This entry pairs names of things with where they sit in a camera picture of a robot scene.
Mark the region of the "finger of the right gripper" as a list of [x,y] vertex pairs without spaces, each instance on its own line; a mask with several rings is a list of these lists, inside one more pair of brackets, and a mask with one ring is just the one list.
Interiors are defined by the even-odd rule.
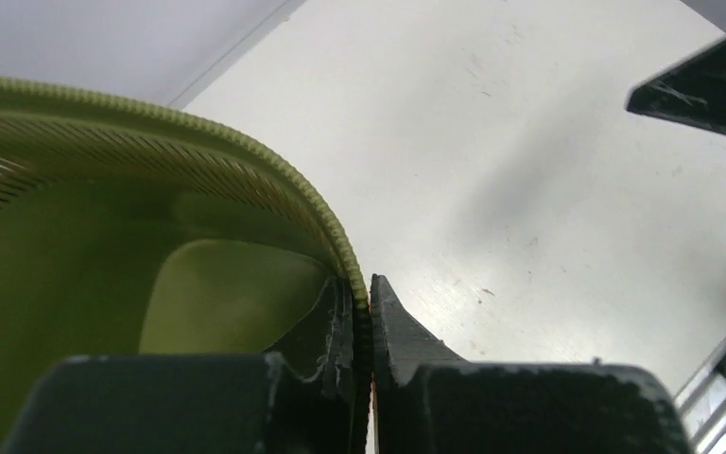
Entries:
[[634,87],[626,110],[726,136],[726,38]]

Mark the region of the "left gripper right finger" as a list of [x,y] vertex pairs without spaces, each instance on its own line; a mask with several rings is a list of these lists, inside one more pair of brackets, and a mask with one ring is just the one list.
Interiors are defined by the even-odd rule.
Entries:
[[380,453],[689,453],[672,399],[648,371],[591,363],[472,362],[371,285]]

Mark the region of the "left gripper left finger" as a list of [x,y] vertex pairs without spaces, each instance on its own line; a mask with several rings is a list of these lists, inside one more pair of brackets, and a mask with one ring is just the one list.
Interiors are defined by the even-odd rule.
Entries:
[[38,381],[5,453],[350,453],[353,298],[328,279],[259,354],[79,356]]

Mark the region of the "green plastic basket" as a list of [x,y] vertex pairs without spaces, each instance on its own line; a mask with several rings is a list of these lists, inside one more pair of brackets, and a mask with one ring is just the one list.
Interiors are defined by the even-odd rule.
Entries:
[[330,278],[353,298],[354,449],[372,381],[369,294],[305,177],[216,122],[0,77],[0,453],[71,357],[259,354]]

